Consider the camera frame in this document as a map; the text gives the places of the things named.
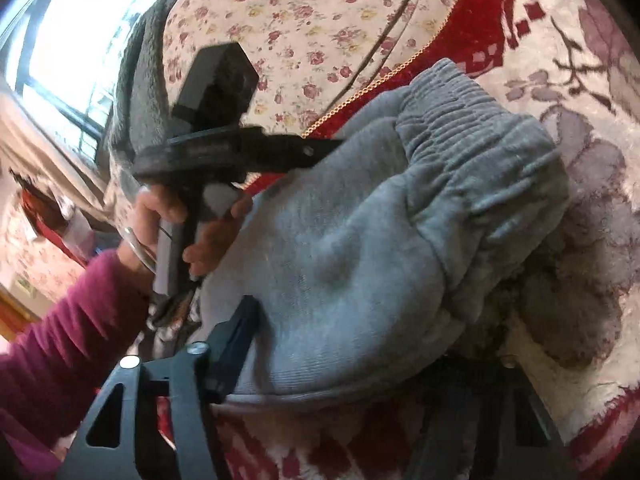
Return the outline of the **person's left hand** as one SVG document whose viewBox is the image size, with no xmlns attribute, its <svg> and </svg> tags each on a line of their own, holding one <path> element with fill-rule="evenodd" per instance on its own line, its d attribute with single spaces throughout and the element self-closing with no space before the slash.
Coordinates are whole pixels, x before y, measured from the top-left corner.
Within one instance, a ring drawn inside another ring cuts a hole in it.
<svg viewBox="0 0 640 480">
<path fill-rule="evenodd" d="M 253 208 L 253 200 L 241 194 L 220 218 L 206 223 L 195 242 L 182 252 L 182 261 L 190 274 L 199 278 L 213 272 L 238 236 L 245 217 Z M 178 195 L 163 185 L 144 186 L 137 195 L 132 226 L 122 233 L 124 240 L 117 248 L 120 263 L 136 278 L 151 284 L 152 261 L 156 256 L 158 231 L 162 220 L 181 223 L 186 220 L 186 206 Z"/>
</svg>

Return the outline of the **magenta sleeved left forearm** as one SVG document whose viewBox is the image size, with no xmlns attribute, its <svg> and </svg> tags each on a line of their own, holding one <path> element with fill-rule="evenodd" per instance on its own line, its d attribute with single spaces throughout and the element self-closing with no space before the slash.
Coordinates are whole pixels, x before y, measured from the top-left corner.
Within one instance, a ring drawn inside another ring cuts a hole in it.
<svg viewBox="0 0 640 480">
<path fill-rule="evenodd" d="M 152 281 L 130 249 L 108 250 L 2 354 L 2 478 L 55 477 L 53 449 L 145 326 Z"/>
</svg>

